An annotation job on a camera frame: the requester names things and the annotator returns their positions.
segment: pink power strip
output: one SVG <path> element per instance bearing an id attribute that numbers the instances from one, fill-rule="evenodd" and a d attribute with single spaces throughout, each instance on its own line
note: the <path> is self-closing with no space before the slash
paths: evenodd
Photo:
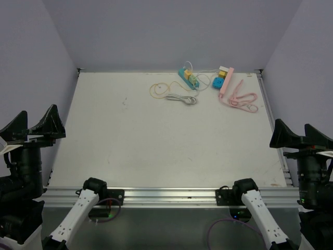
<path id="1" fill-rule="evenodd" d="M 232 76 L 233 72 L 234 72 L 234 68 L 229 68 L 227 76 L 224 79 L 222 88 L 220 89 L 219 98 L 222 98 L 224 96 L 224 93 L 227 90 L 227 87 L 229 85 L 229 82 L 230 82 L 230 79 L 231 79 L 231 76 Z"/>

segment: white cable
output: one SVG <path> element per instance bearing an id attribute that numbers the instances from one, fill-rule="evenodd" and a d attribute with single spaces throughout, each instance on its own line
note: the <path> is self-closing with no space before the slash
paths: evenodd
<path id="1" fill-rule="evenodd" d="M 197 99 L 193 96 L 182 96 L 182 95 L 177 95 L 174 93 L 169 93 L 165 97 L 168 100 L 182 101 L 182 102 L 186 103 L 187 105 L 192 105 L 197 102 Z"/>
<path id="2" fill-rule="evenodd" d="M 190 61 L 186 61 L 186 62 L 184 63 L 184 68 L 186 68 L 186 67 L 185 67 L 185 66 L 186 66 L 186 63 L 189 63 L 189 64 L 191 65 L 191 72 L 193 72 L 193 66 L 192 66 L 192 64 L 191 64 Z"/>
<path id="3" fill-rule="evenodd" d="M 212 72 L 212 71 L 214 71 L 214 74 L 213 74 L 211 77 L 209 77 L 208 75 L 204 74 L 204 72 Z M 213 78 L 213 76 L 215 76 L 218 72 L 219 72 L 219 70 L 217 70 L 217 69 L 213 69 L 213 70 L 202 70 L 202 71 L 199 71 L 199 72 L 197 73 L 197 75 L 196 75 L 196 79 L 197 79 L 198 81 L 200 81 L 201 83 L 203 83 L 204 85 L 206 85 L 206 87 L 203 88 L 203 89 L 198 89 L 198 88 L 196 88 L 196 87 L 194 86 L 194 88 L 195 88 L 196 90 L 198 90 L 198 91 L 206 90 L 206 89 L 210 86 L 210 84 L 212 83 L 212 78 Z M 199 78 L 199 76 L 201 76 L 201 75 L 207 77 L 207 79 L 208 79 L 208 81 L 209 81 L 208 84 L 206 84 L 204 81 L 202 81 L 202 80 Z"/>

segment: white table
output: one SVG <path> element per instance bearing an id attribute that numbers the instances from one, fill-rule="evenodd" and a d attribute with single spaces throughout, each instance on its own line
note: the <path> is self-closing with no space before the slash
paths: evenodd
<path id="1" fill-rule="evenodd" d="M 186 86 L 176 73 L 81 73 L 50 186 L 89 177 L 114 187 L 286 186 L 256 74 L 234 74 L 226 96 L 241 79 L 239 94 L 258 94 L 256 114 L 222 105 L 212 87 L 193 106 L 149 95 L 158 82 Z"/>

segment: yellow cable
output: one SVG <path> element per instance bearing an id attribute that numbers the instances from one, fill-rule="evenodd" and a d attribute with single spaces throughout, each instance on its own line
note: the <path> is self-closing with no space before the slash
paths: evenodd
<path id="1" fill-rule="evenodd" d="M 155 84 L 153 84 L 153 85 L 149 88 L 149 94 L 151 95 L 151 97 L 153 97 L 153 98 L 155 98 L 155 99 L 163 99 L 163 98 L 165 98 L 165 95 L 164 95 L 164 96 L 161 96 L 161 95 L 165 94 L 167 91 L 170 92 L 170 91 L 171 91 L 171 85 L 172 85 L 173 83 L 177 83 L 181 88 L 183 88 L 183 89 L 186 90 L 187 92 L 192 91 L 192 90 L 189 90 L 189 89 L 184 88 L 179 82 L 173 81 L 173 82 L 170 83 L 170 84 L 167 84 L 167 83 L 165 83 L 165 82 L 160 82 L 160 83 L 155 83 Z M 167 87 L 166 87 L 166 90 L 164 90 L 164 91 L 161 92 L 161 93 L 159 93 L 159 92 L 156 91 L 156 87 L 161 88 L 160 85 L 165 85 L 165 86 L 167 86 Z M 154 95 L 151 93 L 151 89 L 152 89 L 152 88 L 153 88 L 154 93 L 155 93 L 157 96 L 154 96 Z"/>

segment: teal power strip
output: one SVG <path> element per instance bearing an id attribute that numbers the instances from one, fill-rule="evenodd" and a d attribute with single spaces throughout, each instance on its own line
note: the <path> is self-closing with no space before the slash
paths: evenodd
<path id="1" fill-rule="evenodd" d="M 184 71 L 185 71 L 185 69 L 181 68 L 178 71 L 179 76 L 183 79 L 184 82 L 186 82 L 186 84 L 191 88 L 191 90 L 198 89 L 199 88 L 198 80 L 196 79 L 196 84 L 193 86 L 193 84 L 184 77 Z"/>

